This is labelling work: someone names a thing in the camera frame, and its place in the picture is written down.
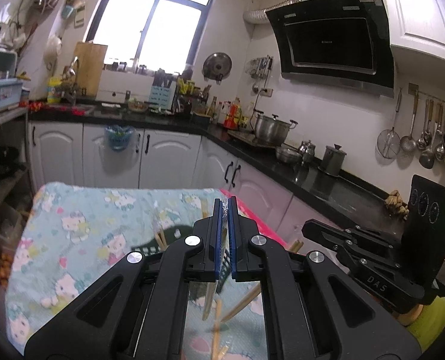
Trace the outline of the person's right hand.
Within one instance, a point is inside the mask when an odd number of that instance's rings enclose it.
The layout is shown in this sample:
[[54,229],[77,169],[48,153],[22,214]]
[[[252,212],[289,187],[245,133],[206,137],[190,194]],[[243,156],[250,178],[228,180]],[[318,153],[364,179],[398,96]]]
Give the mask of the person's right hand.
[[403,326],[407,327],[414,323],[420,316],[424,309],[424,305],[417,304],[409,312],[405,314],[397,314],[396,320]]

